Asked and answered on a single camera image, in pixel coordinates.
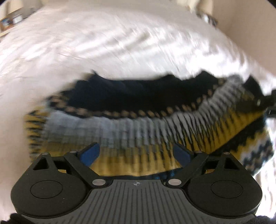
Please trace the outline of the navy yellow patterned knit sweater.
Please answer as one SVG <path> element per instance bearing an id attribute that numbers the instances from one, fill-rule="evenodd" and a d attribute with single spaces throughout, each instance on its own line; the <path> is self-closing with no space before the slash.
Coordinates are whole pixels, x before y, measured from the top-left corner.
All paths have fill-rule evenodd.
<path id="1" fill-rule="evenodd" d="M 108 80 L 93 72 L 25 116 L 30 158 L 62 156 L 98 143 L 88 166 L 102 176 L 172 175 L 173 145 L 218 156 L 231 152 L 255 175 L 274 155 L 264 111 L 249 106 L 259 84 L 206 71 L 181 80 Z"/>

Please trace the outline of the cream embroidered bedspread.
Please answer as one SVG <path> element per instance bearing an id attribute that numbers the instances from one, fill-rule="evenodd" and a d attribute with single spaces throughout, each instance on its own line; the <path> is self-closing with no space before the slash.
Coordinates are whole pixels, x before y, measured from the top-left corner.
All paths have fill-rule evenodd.
<path id="1" fill-rule="evenodd" d="M 105 78 L 249 75 L 264 93 L 275 75 L 221 31 L 169 1 L 49 1 L 1 41 L 1 219 L 30 164 L 24 115 L 91 70 Z"/>

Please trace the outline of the small bedside clock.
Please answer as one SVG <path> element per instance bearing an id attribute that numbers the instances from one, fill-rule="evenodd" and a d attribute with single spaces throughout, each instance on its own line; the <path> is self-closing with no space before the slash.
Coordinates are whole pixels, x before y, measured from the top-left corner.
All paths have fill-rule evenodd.
<path id="1" fill-rule="evenodd" d="M 22 20 L 23 20 L 22 14 L 15 15 L 12 19 L 14 25 L 21 22 Z"/>

